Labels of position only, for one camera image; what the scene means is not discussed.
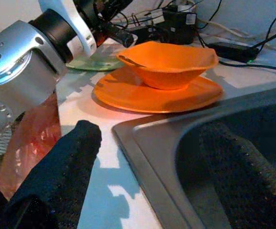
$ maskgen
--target orange plate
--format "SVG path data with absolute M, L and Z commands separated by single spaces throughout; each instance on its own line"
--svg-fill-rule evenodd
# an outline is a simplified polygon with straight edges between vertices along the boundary
M 220 85 L 197 77 L 184 89 L 158 90 L 146 86 L 128 67 L 103 77 L 94 89 L 96 97 L 113 107 L 144 113 L 175 113 L 199 109 L 218 101 Z

